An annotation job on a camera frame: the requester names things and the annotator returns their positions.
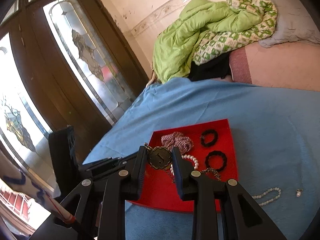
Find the brown door with stained glass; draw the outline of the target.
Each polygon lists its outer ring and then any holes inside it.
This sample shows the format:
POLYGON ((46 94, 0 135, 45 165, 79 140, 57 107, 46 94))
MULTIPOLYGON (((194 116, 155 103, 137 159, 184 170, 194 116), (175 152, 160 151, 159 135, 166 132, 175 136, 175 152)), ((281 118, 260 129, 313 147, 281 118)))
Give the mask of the brown door with stained glass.
POLYGON ((146 82, 99 0, 15 0, 1 21, 1 146, 53 186, 50 133, 72 126, 83 161, 146 82))

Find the red jewelry tray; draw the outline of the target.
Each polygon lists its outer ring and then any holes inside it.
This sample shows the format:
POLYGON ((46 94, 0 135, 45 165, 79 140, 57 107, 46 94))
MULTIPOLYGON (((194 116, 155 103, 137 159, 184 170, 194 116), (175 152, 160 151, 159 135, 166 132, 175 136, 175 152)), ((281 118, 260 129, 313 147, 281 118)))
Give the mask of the red jewelry tray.
MULTIPOLYGON (((236 153, 231 128, 227 119, 154 131, 149 145, 151 147, 161 146, 161 137, 174 132, 181 132, 193 141, 194 146, 188 154, 198 159, 200 171, 206 168, 204 161, 209 152, 221 151, 227 158, 225 168, 219 172, 221 180, 223 182, 229 179, 238 180, 236 153), (200 137, 203 132, 209 129, 217 131, 217 142, 213 146, 204 147, 201 145, 200 137)), ((156 170, 148 163, 145 166, 144 183, 140 198, 132 203, 151 209, 179 213, 192 213, 194 210, 194 202, 184 202, 180 199, 176 185, 172 181, 171 172, 156 170)))

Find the blue cloth bed cover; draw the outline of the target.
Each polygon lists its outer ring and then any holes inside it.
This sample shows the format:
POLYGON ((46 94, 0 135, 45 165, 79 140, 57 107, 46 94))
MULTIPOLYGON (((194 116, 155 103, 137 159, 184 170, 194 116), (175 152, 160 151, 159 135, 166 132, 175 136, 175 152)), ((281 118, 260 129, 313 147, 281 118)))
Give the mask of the blue cloth bed cover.
POLYGON ((281 197, 264 211, 287 239, 299 239, 319 209, 318 92, 186 78, 156 83, 85 161, 130 155, 157 130, 220 119, 232 130, 240 184, 252 195, 279 187, 281 197))

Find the green quilted blanket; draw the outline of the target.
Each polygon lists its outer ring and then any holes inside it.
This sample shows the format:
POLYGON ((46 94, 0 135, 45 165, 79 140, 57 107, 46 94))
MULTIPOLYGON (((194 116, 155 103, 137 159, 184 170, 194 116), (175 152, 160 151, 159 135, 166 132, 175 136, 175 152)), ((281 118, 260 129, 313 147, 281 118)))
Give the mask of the green quilted blanket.
POLYGON ((202 65, 273 35, 277 8, 271 0, 191 0, 162 31, 153 48, 152 77, 166 83, 202 65))

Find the grey pillow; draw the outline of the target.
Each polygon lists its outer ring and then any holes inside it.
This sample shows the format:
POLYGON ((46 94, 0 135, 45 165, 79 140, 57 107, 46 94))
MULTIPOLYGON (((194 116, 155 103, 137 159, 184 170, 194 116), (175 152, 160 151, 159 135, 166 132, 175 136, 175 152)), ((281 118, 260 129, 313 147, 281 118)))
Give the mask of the grey pillow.
POLYGON ((271 1, 278 11, 276 30, 271 37, 259 41, 262 47, 297 41, 319 45, 319 30, 300 0, 271 1))

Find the pearl pendant earring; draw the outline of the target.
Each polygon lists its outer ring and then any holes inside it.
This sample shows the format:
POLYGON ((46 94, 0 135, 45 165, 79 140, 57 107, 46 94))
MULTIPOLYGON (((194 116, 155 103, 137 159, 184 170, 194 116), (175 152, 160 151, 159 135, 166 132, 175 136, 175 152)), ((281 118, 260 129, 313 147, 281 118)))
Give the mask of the pearl pendant earring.
POLYGON ((302 189, 297 189, 296 190, 296 197, 300 197, 302 195, 302 189))

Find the black garment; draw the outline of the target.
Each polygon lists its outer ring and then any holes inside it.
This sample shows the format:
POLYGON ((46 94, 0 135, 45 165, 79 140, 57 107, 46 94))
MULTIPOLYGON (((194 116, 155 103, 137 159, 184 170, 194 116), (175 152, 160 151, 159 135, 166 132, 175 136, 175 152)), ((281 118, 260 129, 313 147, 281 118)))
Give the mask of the black garment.
POLYGON ((201 65, 197 65, 192 61, 188 79, 194 82, 215 78, 224 79, 227 76, 231 76, 232 72, 229 66, 229 57, 230 52, 224 53, 201 65))

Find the red white checkered scrunchie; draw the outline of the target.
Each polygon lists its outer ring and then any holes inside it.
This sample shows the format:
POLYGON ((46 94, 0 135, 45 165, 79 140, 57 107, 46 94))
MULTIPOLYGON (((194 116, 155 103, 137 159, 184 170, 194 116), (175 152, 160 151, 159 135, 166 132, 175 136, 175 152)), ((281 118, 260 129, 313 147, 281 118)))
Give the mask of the red white checkered scrunchie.
POLYGON ((181 155, 190 152, 194 146, 193 141, 181 132, 174 132, 162 136, 161 143, 169 151, 172 151, 173 148, 177 147, 181 155))

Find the pink bed sheet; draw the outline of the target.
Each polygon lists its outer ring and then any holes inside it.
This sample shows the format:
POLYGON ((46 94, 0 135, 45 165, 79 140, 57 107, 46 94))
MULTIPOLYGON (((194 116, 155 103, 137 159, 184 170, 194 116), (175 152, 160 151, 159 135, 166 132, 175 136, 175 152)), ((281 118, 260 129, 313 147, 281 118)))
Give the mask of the pink bed sheet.
POLYGON ((319 91, 319 46, 287 42, 264 48, 255 42, 231 52, 229 64, 234 82, 319 91))

